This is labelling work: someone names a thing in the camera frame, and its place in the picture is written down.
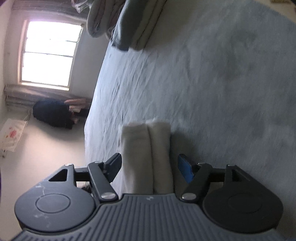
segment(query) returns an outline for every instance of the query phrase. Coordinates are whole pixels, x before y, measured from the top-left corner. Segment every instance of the window frame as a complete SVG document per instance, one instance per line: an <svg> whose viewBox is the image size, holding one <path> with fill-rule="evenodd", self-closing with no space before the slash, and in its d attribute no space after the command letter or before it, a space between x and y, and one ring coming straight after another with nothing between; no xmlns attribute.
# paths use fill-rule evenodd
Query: window frame
<svg viewBox="0 0 296 241"><path fill-rule="evenodd" d="M35 83L35 82L31 82L31 81L23 81L22 80L22 65L23 65L23 56L24 56L25 47L26 47L27 32L28 32L29 23L33 22L33 21L38 21L38 20L33 20L33 19L27 18L27 19L25 19L23 21L22 32L21 32L21 36L20 36L20 45L19 45L19 50L18 50L18 60L17 60L17 84L18 85L33 86L33 87L40 87L40 88L49 88L49 89L69 91L70 90L70 85L71 85L71 79L72 79L73 65L74 65L76 52L77 52L77 48L78 48L78 45L79 45L79 42L80 42L80 38L81 38L81 34L82 34L84 24L70 23L70 24L80 25L81 30L80 30L79 37L78 37L78 40L77 40L77 43L76 43L76 46L75 46L75 50L74 50L74 54L73 54L68 86L64 86L64 85L51 85L51 84L45 84L45 83ZM56 21L56 20L39 20L39 21L57 22L57 23L69 23L69 22L66 22L66 21Z"/></svg>

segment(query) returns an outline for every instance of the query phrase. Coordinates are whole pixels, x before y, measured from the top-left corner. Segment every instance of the dark clothing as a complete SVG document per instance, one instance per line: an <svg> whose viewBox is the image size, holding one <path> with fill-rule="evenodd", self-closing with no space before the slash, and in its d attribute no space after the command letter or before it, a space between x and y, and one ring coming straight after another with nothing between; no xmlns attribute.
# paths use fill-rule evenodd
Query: dark clothing
<svg viewBox="0 0 296 241"><path fill-rule="evenodd" d="M72 129L74 125L69 105L56 100L38 101L33 106L33 116L54 127Z"/></svg>

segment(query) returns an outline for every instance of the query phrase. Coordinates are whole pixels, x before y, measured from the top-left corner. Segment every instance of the window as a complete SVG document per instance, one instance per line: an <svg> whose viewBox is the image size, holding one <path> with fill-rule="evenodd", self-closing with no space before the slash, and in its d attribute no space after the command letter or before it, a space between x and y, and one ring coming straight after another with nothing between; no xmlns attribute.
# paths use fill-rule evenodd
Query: window
<svg viewBox="0 0 296 241"><path fill-rule="evenodd" d="M31 21L25 24L19 82L50 88L69 87L70 72L82 27L69 23Z"/></svg>

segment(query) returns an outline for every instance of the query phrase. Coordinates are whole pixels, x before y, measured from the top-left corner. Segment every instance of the window sill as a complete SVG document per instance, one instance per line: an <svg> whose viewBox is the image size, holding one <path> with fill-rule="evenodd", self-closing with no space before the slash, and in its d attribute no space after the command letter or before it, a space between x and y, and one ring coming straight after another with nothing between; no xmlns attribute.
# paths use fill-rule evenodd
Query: window sill
<svg viewBox="0 0 296 241"><path fill-rule="evenodd" d="M27 82L20 82L19 84L24 86L33 86L33 87L46 88L46 89L69 91L68 87L55 86L55 85L45 85L45 84L27 83Z"/></svg>

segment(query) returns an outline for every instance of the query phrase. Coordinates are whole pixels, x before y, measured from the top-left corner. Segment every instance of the folded blanket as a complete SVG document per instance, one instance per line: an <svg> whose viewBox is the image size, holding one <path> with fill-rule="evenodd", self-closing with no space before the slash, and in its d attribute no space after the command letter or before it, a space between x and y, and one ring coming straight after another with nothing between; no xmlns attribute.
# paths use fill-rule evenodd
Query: folded blanket
<svg viewBox="0 0 296 241"><path fill-rule="evenodd" d="M111 16L109 19L109 28L106 32L106 36L108 39L111 39L113 30L117 24L117 20L120 16L120 13L122 11L122 8L125 4L126 0L115 0L114 6L112 8Z"/></svg>
<svg viewBox="0 0 296 241"><path fill-rule="evenodd" d="M114 0L94 0L86 21L86 30L94 38L105 34L109 29L109 19Z"/></svg>
<svg viewBox="0 0 296 241"><path fill-rule="evenodd" d="M128 51L143 49L166 0L127 0L111 38L112 46Z"/></svg>
<svg viewBox="0 0 296 241"><path fill-rule="evenodd" d="M139 38L133 39L131 47L134 50L141 50L144 49L152 32L153 29L158 21L158 18L163 10L163 6L165 5L166 0L157 0L157 3L153 9L153 12L149 18L149 21L145 27L139 26L139 29L142 28L143 32Z"/></svg>
<svg viewBox="0 0 296 241"><path fill-rule="evenodd" d="M173 192L168 123L148 121L146 124L123 126L119 147L122 168L111 183L119 197L123 193Z"/></svg>

